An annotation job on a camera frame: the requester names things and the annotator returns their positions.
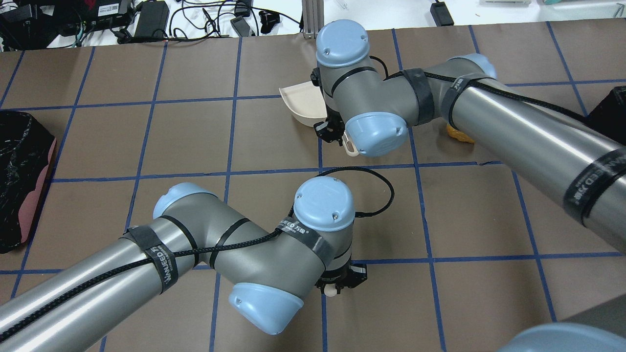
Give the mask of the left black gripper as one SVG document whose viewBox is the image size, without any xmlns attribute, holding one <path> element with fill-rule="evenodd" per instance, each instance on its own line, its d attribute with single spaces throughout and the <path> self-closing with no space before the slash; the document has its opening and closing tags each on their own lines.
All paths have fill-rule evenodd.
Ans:
<svg viewBox="0 0 626 352">
<path fill-rule="evenodd" d="M 353 289 L 367 280 L 367 265 L 346 263 L 339 269 L 325 270 L 315 283 L 315 287 L 326 294 L 327 288 L 335 288 L 340 294 L 342 289 Z"/>
</svg>

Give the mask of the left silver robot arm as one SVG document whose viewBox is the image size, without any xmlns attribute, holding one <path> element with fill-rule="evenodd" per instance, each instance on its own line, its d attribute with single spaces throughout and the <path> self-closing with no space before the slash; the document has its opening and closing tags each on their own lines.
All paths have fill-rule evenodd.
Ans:
<svg viewBox="0 0 626 352">
<path fill-rule="evenodd" d="M 154 220 L 1 306 L 3 352 L 84 351 L 199 263 L 233 283 L 230 304 L 283 332 L 325 274 L 350 259 L 353 194 L 337 178 L 300 185 L 273 233 L 211 192 L 179 183 Z"/>
</svg>

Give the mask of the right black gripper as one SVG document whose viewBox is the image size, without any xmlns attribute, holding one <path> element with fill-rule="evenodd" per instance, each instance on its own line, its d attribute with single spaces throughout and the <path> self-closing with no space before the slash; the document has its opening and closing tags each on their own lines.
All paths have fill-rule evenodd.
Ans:
<svg viewBox="0 0 626 352">
<path fill-rule="evenodd" d="M 323 122 L 315 123 L 314 131 L 316 136 L 326 143 L 337 142 L 340 146 L 344 145 L 346 125 L 340 114 L 329 114 Z"/>
</svg>

